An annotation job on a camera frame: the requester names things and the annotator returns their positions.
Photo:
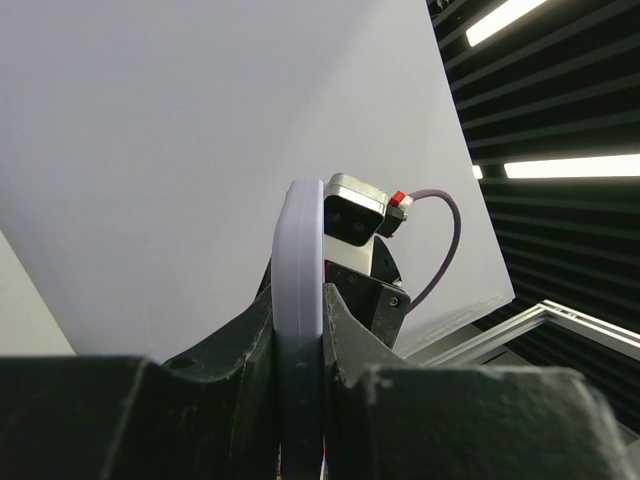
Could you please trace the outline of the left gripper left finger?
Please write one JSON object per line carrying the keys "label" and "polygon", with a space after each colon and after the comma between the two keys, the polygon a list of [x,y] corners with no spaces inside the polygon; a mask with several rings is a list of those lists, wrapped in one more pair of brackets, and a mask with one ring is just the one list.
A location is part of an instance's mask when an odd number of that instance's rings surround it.
{"label": "left gripper left finger", "polygon": [[272,479],[279,454],[271,295],[163,364],[5,357],[5,479]]}

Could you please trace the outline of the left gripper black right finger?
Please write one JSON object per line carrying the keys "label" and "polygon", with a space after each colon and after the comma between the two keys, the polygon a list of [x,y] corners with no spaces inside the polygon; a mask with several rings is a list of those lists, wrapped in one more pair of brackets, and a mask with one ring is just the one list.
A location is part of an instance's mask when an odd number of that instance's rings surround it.
{"label": "left gripper black right finger", "polygon": [[558,367],[424,368],[324,303],[325,445],[333,479],[633,479],[605,396]]}

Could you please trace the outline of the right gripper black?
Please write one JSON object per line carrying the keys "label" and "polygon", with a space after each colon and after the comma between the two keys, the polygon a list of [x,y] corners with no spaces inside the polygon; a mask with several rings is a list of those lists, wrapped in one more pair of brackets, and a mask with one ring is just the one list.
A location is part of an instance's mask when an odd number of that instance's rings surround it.
{"label": "right gripper black", "polygon": [[351,315],[392,349],[410,304],[396,262],[379,236],[362,248],[345,247],[337,260],[325,260],[325,281],[336,287]]}

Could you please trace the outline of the large phone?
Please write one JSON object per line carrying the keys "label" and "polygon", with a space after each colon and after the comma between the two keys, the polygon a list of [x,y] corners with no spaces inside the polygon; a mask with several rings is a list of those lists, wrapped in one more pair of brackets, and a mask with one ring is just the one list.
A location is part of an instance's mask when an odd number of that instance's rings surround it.
{"label": "large phone", "polygon": [[284,479],[319,479],[322,473],[323,227],[322,182],[293,181],[271,254]]}

